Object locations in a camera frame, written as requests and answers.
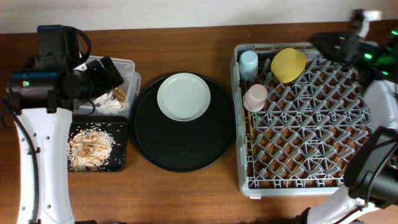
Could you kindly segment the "white paper napkin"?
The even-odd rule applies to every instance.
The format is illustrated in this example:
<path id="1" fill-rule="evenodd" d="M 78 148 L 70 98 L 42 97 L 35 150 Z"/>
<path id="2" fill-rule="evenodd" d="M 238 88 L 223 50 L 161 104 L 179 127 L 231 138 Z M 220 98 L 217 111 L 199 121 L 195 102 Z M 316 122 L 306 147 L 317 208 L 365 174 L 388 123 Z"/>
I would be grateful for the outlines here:
<path id="1" fill-rule="evenodd" d="M 123 106 L 120 104 L 118 99 L 113 94 L 112 90 L 109 93 L 105 93 L 93 101 L 93 103 L 99 108 L 107 109 L 120 109 Z"/>

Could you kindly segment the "gold foil wrapper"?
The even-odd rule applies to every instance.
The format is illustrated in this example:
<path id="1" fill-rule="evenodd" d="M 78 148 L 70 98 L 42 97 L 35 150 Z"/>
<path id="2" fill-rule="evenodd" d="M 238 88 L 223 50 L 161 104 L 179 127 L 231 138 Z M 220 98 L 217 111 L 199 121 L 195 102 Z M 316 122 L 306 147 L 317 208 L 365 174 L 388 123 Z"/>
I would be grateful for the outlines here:
<path id="1" fill-rule="evenodd" d="M 124 103 L 126 101 L 126 94 L 125 92 L 120 88 L 120 87 L 116 87 L 112 90 L 113 94 L 115 95 L 115 97 L 118 99 L 118 101 L 120 102 L 120 104 L 122 106 L 124 106 Z"/>

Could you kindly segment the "yellow bowl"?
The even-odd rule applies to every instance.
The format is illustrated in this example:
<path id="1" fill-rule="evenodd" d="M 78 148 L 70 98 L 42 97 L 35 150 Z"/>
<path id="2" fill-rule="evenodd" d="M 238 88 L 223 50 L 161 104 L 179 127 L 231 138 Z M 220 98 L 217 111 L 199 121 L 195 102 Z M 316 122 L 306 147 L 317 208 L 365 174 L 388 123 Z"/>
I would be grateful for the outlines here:
<path id="1" fill-rule="evenodd" d="M 293 48 L 286 48 L 276 54 L 271 62 L 271 72 L 281 83 L 288 83 L 298 78 L 304 71 L 307 57 Z"/>

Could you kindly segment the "food scraps and rice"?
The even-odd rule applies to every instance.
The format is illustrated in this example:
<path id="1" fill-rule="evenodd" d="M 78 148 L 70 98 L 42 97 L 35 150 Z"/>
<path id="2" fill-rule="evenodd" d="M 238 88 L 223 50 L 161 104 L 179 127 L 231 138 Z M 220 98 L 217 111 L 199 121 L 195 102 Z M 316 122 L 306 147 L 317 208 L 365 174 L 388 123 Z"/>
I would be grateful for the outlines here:
<path id="1" fill-rule="evenodd" d="M 100 129 L 79 129 L 67 143 L 68 170 L 72 172 L 99 171 L 109 164 L 114 138 Z"/>

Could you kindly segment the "blue plastic cup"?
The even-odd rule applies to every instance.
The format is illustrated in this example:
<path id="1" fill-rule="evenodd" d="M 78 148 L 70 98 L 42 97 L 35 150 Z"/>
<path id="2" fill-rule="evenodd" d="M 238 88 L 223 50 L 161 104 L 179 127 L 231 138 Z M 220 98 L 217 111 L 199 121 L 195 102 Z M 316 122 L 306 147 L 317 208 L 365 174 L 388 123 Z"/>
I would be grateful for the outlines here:
<path id="1" fill-rule="evenodd" d="M 258 56 L 253 51 L 245 51 L 239 58 L 239 74 L 244 81 L 251 81 L 258 75 Z"/>

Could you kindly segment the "grey round plate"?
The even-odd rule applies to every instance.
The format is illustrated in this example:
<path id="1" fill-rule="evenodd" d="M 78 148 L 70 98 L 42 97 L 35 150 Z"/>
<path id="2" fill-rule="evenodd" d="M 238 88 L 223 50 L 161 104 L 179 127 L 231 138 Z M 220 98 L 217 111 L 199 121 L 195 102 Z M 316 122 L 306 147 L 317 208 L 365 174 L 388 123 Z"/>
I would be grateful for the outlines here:
<path id="1" fill-rule="evenodd" d="M 157 104 L 166 117 L 175 121 L 192 121 L 209 107 L 208 84 L 192 73 L 176 73 L 166 78 L 157 92 Z"/>

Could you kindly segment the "pink plastic cup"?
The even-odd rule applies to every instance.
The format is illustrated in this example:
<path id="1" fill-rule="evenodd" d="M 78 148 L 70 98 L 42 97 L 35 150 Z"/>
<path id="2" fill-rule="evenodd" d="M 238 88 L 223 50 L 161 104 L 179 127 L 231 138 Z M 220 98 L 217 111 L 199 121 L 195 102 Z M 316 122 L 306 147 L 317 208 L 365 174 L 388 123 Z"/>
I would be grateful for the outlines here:
<path id="1" fill-rule="evenodd" d="M 243 106 L 250 112 L 262 110 L 267 100 L 268 91 L 264 85 L 255 84 L 243 96 Z"/>

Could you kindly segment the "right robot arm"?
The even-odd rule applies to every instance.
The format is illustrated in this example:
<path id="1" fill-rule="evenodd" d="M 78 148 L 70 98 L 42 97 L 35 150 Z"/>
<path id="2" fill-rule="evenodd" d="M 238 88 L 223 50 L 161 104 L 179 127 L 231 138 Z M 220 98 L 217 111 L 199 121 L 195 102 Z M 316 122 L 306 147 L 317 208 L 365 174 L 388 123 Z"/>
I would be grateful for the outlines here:
<path id="1" fill-rule="evenodd" d="M 397 205 L 397 169 L 389 165 L 397 158 L 397 31 L 380 47 L 365 43 L 359 31 L 319 32 L 309 41 L 328 60 L 361 72 L 374 132 L 346 166 L 343 185 L 294 223 L 351 223 Z"/>

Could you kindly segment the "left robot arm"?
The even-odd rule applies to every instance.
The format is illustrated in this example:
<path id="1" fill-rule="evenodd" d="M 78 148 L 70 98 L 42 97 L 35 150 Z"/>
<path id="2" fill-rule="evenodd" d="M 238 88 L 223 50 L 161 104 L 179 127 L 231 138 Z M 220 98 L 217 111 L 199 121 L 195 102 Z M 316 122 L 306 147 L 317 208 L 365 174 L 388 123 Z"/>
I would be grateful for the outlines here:
<path id="1" fill-rule="evenodd" d="M 16 125 L 21 162 L 19 223 L 73 223 L 67 140 L 82 104 L 123 84 L 109 57 L 90 60 L 70 26 L 38 26 L 39 51 L 7 83 L 4 108 Z"/>

